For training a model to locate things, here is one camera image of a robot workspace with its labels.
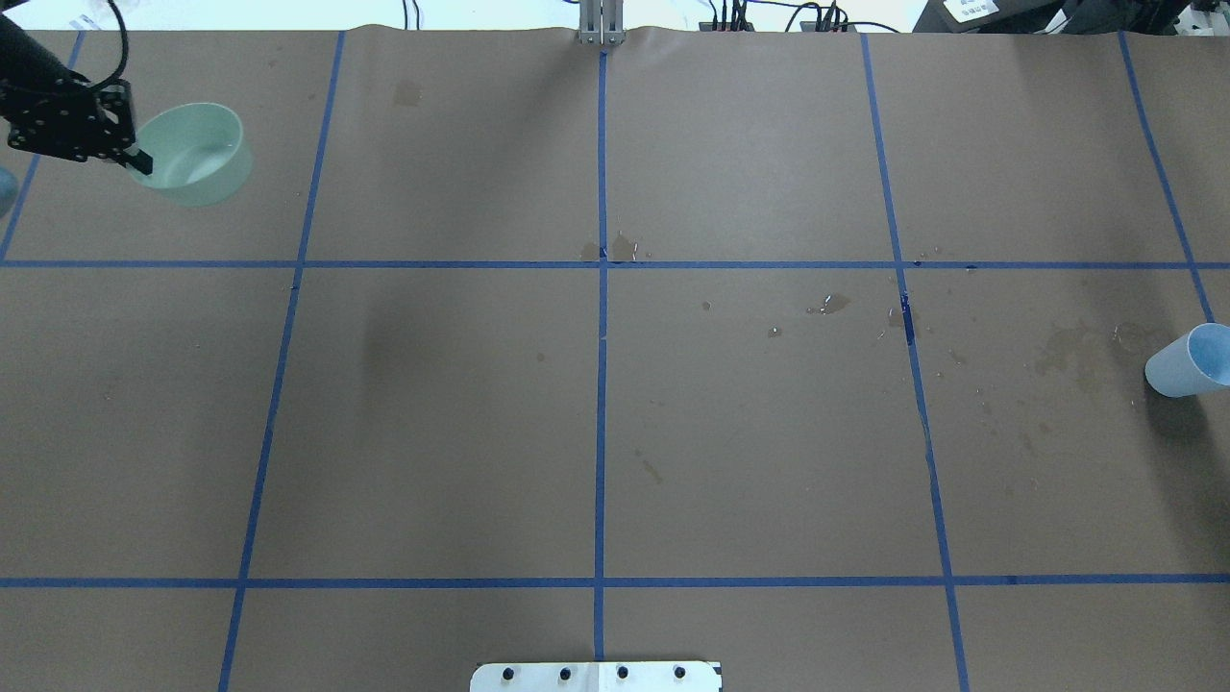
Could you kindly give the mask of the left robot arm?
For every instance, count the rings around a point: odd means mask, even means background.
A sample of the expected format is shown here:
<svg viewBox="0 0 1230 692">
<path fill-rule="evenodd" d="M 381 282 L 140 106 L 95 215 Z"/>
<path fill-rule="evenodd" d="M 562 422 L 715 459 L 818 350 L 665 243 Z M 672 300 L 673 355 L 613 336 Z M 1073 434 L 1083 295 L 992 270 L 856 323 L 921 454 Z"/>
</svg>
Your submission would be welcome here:
<svg viewBox="0 0 1230 692">
<path fill-rule="evenodd" d="M 121 53 L 114 70 L 101 82 L 66 68 L 64 61 L 2 17 L 1 113 L 9 122 L 6 144 L 62 161 L 111 161 L 153 175 L 154 159 L 137 140 L 132 84 L 124 79 L 132 54 L 125 21 L 117 18 Z"/>
</svg>

